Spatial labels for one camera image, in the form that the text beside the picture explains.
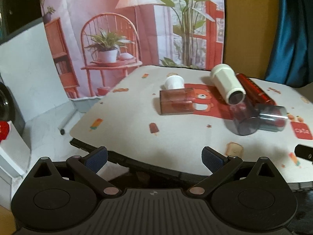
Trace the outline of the grey transparent plastic cup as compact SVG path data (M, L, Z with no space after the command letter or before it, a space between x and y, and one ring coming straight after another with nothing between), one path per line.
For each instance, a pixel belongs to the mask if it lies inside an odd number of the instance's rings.
M258 111L247 97L241 103L230 106L230 113L237 135L251 135L259 129Z

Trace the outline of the blue-grey transparent plastic cup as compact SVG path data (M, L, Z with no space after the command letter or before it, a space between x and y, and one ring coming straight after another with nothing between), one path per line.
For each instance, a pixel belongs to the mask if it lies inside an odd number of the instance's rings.
M259 129L270 132L281 132L285 129L288 114L285 107L257 104Z

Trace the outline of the brown transparent plastic cup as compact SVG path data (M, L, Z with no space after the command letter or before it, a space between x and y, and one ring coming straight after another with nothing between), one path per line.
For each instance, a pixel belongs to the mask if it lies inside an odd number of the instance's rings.
M195 99L193 88L160 90L160 112L162 115L192 114Z

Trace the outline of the small white paper cup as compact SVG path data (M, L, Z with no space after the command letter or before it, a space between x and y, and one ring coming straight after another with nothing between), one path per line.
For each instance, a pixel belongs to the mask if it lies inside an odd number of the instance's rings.
M185 81L179 75L172 75L166 79L164 86L166 90L184 89Z

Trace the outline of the printed living room backdrop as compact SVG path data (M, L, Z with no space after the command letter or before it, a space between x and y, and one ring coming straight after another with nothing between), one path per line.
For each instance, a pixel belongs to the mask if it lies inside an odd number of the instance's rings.
M224 0L40 0L70 99L104 96L143 65L210 70L223 60Z

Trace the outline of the backdrop stand leg with wheel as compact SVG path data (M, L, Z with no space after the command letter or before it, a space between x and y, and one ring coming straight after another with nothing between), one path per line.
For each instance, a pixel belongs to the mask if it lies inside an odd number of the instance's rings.
M66 116L65 118L62 120L62 122L59 124L58 126L58 130L60 132L61 135L65 134L65 127L66 125L70 122L70 120L73 118L73 116L76 114L77 109L74 108L72 109Z

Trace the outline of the white cartoon print tablecloth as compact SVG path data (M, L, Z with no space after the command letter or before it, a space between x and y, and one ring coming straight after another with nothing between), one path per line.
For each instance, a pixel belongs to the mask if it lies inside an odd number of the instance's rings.
M298 144L312 146L312 87L301 90L255 80L274 101L286 108L288 123L281 132L259 130L248 136L234 133L232 120L219 117L222 99L210 94L207 115L161 115L159 92L169 75L207 88L205 70L143 66L121 80L71 129L71 137L93 147L105 146L148 165L207 176L201 152L209 146L221 154L237 154L245 161L266 156L289 183L312 181L312 163L297 158Z

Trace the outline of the white box with red item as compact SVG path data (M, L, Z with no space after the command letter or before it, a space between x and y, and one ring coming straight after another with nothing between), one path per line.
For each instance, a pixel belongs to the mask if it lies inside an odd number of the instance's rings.
M1 120L1 168L16 178L27 172L29 162L29 147L11 121Z

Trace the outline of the white ribbed tumbler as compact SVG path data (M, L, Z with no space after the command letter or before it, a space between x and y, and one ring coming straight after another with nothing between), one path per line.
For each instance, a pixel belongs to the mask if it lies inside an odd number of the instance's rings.
M219 64L213 67L210 78L228 105L234 106L244 101L246 91L229 65Z

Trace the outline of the teal blue curtain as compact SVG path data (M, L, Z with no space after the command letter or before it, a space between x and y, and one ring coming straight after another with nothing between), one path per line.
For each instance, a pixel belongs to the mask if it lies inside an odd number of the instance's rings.
M279 0L265 79L294 88L312 83L312 0Z

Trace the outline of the black folding table frame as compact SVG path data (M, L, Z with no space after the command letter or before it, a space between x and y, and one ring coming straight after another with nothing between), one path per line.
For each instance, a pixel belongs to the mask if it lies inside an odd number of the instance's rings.
M91 153L96 149L91 145L83 143L78 139L73 138L70 141L70 145ZM136 175L138 180L144 181L142 183L146 185L157 185L160 184L162 187L157 186L157 188L174 188L180 187L187 189L187 186L192 186L207 176L189 174L186 172L174 171L171 169L161 168L158 166L146 164L144 162L136 161L134 159L128 158L122 154L118 154L114 151L108 151L108 161L114 164L118 164L122 167L129 168L130 173L144 173L145 175ZM293 192L309 192L312 191L312 181L303 183L288 183L290 189Z

